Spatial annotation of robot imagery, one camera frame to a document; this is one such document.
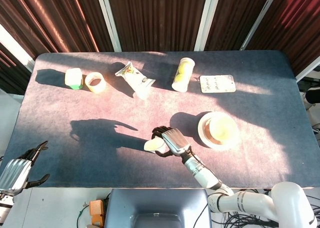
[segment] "curtain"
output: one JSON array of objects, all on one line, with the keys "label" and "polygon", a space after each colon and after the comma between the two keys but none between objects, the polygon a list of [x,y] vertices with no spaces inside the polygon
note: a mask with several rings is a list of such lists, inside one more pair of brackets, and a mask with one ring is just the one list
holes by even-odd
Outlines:
[{"label": "curtain", "polygon": [[109,0],[123,51],[193,51],[205,0]]},{"label": "curtain", "polygon": [[0,0],[0,23],[34,59],[113,51],[98,0]]},{"label": "curtain", "polygon": [[218,0],[204,50],[239,50],[266,1]]},{"label": "curtain", "polygon": [[274,0],[247,49],[282,50],[299,74],[320,55],[320,0]]},{"label": "curtain", "polygon": [[0,44],[0,89],[10,94],[25,94],[30,72]]}]

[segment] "white floor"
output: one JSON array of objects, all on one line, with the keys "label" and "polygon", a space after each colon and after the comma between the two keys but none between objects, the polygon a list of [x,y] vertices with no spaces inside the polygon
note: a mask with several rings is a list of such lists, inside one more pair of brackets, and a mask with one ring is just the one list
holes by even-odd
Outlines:
[{"label": "white floor", "polygon": [[[0,155],[7,148],[22,100],[21,97],[14,98],[16,100],[0,91]],[[312,124],[320,123],[320,106],[312,107],[308,114]],[[91,200],[105,198],[110,191],[107,188],[40,187],[24,190],[14,198],[14,206],[3,228],[76,227],[77,217],[83,206]],[[305,193],[320,197],[320,188],[306,189]],[[319,201],[313,199],[310,199],[310,203],[320,205]],[[222,218],[220,214],[214,214],[212,217],[217,221],[221,221]],[[87,208],[79,219],[79,228],[84,228],[90,223],[91,217]]]}]

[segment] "table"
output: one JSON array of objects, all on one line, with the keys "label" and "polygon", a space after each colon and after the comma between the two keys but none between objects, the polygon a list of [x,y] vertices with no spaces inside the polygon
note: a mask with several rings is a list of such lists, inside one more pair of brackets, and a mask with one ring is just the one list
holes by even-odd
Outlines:
[{"label": "table", "polygon": [[[196,65],[188,92],[171,83],[183,57]],[[156,79],[146,101],[122,77],[128,61]],[[69,68],[101,72],[107,89],[97,95],[64,85]],[[201,93],[200,75],[234,77],[234,93]],[[228,151],[203,146],[199,119],[208,111],[229,114],[241,143]],[[312,133],[296,80],[278,51],[169,53],[61,53],[40,55],[8,145],[5,164],[49,141],[30,180],[50,173],[42,187],[199,187],[180,158],[144,152],[154,127],[181,130],[194,152],[230,187],[271,187],[289,180],[319,186],[320,149]]]}]

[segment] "masking tape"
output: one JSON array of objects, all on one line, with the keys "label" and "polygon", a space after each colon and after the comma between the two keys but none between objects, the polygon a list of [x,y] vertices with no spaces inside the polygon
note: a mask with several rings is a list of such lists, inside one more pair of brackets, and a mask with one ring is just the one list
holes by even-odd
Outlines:
[{"label": "masking tape", "polygon": [[[96,79],[100,79],[100,82],[96,85],[91,86],[90,85],[91,82]],[[86,76],[84,82],[87,85],[87,87],[91,90],[91,92],[94,92],[95,94],[101,93],[106,88],[106,85],[107,85],[102,74],[98,72],[89,73]]]}]

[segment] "snack package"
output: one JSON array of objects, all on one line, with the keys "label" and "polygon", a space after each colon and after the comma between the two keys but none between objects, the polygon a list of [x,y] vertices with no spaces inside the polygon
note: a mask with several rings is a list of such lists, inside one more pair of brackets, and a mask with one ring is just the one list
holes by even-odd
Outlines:
[{"label": "snack package", "polygon": [[138,69],[136,69],[132,62],[128,62],[127,65],[116,72],[115,75],[122,76],[141,99],[146,99],[149,88],[155,82],[154,79],[148,79]]}]

